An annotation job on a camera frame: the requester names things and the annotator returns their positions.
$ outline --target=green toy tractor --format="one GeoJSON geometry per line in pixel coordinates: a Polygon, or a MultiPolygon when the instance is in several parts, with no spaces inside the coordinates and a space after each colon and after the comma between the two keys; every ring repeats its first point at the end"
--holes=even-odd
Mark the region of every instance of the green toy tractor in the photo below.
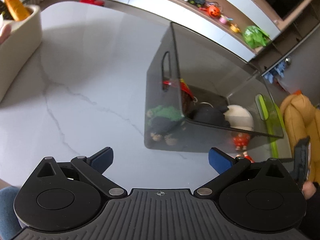
{"type": "Polygon", "coordinates": [[[200,8],[205,4],[206,0],[188,0],[188,2],[200,8]]]}

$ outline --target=person's hand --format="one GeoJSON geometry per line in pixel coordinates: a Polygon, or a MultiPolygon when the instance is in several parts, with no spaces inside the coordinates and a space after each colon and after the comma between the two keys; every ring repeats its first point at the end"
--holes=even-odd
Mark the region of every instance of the person's hand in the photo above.
{"type": "Polygon", "coordinates": [[[316,193],[317,189],[315,185],[311,181],[306,181],[302,186],[302,193],[305,199],[310,199],[314,193],[316,193]]]}

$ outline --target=black circular joint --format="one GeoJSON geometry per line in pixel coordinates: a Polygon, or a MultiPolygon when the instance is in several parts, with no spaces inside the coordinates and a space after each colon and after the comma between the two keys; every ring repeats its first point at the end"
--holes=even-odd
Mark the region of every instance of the black circular joint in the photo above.
{"type": "Polygon", "coordinates": [[[49,210],[66,208],[70,206],[74,200],[75,196],[72,192],[61,188],[46,190],[37,198],[38,204],[49,210]]]}
{"type": "Polygon", "coordinates": [[[243,228],[279,232],[301,223],[306,201],[291,181],[264,176],[225,188],[219,206],[227,219],[243,228]]]}
{"type": "Polygon", "coordinates": [[[283,197],[274,190],[256,189],[248,193],[247,201],[257,209],[271,210],[282,205],[283,197]]]}

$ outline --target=green plush toy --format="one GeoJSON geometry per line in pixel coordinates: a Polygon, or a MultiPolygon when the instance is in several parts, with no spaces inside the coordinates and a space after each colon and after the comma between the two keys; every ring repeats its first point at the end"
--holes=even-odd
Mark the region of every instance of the green plush toy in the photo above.
{"type": "Polygon", "coordinates": [[[147,111],[147,126],[150,130],[150,136],[154,141],[161,141],[164,138],[167,145],[175,145],[176,138],[172,138],[172,134],[168,132],[179,124],[183,119],[180,111],[173,106],[157,106],[147,111]]]}
{"type": "Polygon", "coordinates": [[[248,26],[242,36],[252,49],[268,44],[269,35],[257,26],[248,26]]]}

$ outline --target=transparent storage box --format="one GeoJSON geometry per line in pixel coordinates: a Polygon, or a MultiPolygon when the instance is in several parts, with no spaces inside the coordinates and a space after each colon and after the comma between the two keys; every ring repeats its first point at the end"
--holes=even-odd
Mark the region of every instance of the transparent storage box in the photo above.
{"type": "Polygon", "coordinates": [[[236,154],[282,137],[260,72],[215,42],[171,23],[147,72],[145,146],[184,152],[217,147],[236,154]]]}

